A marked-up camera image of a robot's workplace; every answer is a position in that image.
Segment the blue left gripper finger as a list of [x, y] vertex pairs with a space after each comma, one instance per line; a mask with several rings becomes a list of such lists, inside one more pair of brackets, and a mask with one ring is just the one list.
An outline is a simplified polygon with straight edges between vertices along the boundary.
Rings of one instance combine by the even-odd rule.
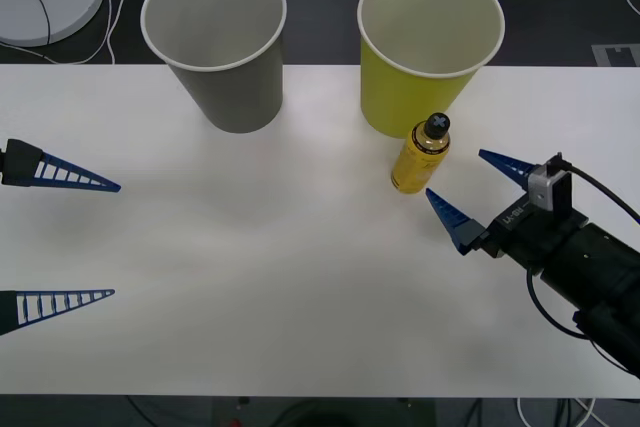
[[115, 295], [114, 289], [1, 292], [1, 335], [76, 311]]
[[9, 139], [2, 152], [2, 184], [99, 192], [121, 190], [119, 184], [105, 177], [18, 139]]

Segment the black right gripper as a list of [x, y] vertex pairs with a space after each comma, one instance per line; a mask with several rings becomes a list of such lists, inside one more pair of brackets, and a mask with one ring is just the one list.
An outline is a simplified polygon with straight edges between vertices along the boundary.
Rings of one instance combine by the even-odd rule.
[[[528, 190], [529, 176], [539, 167], [485, 149], [480, 149], [478, 155], [524, 191]], [[527, 196], [522, 196], [486, 229], [432, 189], [427, 188], [425, 194], [461, 255], [481, 248], [493, 258], [506, 255], [535, 274], [588, 222], [588, 218], [575, 209], [567, 218], [557, 220], [552, 212], [534, 206]]]

